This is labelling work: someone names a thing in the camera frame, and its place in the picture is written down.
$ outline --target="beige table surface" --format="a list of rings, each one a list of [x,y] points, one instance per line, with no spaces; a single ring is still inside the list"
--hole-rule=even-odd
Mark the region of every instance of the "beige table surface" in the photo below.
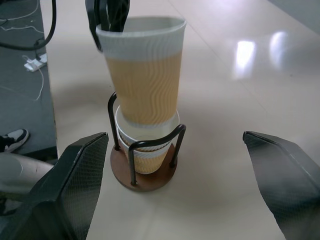
[[[48,34],[51,1],[41,0],[41,10]],[[58,1],[46,50],[59,153],[97,132],[110,138],[87,239],[284,240],[242,134],[292,140],[319,127],[319,65],[306,57],[319,36],[266,0],[131,0],[129,14],[188,21],[178,96],[187,131],[168,185],[135,193],[117,182],[107,113],[113,84],[85,1]]]

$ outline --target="black wire frame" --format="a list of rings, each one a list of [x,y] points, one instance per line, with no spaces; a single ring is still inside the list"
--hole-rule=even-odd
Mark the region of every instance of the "black wire frame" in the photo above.
[[[108,101],[108,114],[109,114],[111,130],[112,130],[112,135],[113,135],[113,140],[114,140],[114,149],[116,151],[119,151],[120,146],[119,146],[119,141],[118,141],[117,127],[116,127],[115,114],[114,114],[114,103],[115,103],[116,99],[117,99],[117,94],[116,94],[116,92],[114,92]],[[131,185],[132,186],[137,185],[134,150],[138,149],[138,148],[152,147],[152,146],[165,144],[165,143],[171,141],[177,135],[179,135],[178,139],[176,141],[173,157],[172,157],[171,162],[169,164],[170,168],[174,168],[177,165],[178,153],[179,153],[179,150],[181,147],[181,143],[184,139],[186,129],[187,129],[186,125],[179,124],[167,136],[164,136],[162,138],[155,139],[155,140],[136,141],[130,145],[129,151],[128,151],[128,157],[129,157],[130,177],[131,177]]]

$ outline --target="power strip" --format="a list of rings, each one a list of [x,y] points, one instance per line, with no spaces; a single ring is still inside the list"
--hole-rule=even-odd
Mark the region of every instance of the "power strip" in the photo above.
[[[42,54],[40,57],[40,61],[37,59],[29,59],[26,61],[26,64],[24,67],[26,68],[27,71],[35,72],[38,69],[42,68],[43,66],[47,65],[47,54]]]

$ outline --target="round wooden base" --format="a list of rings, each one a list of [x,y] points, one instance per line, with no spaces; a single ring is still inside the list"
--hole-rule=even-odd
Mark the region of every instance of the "round wooden base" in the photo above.
[[[175,147],[171,144],[161,167],[150,174],[135,174],[136,185],[131,185],[130,167],[125,153],[122,149],[116,151],[113,147],[110,156],[111,168],[115,178],[127,189],[137,192],[150,192],[166,185],[175,174],[177,165],[169,166],[174,155]]]

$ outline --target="shoe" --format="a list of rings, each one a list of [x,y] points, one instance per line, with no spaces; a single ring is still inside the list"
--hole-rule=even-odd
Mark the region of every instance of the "shoe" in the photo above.
[[[4,152],[11,153],[21,147],[28,140],[29,136],[30,133],[25,129],[18,129],[2,136],[5,140]]]

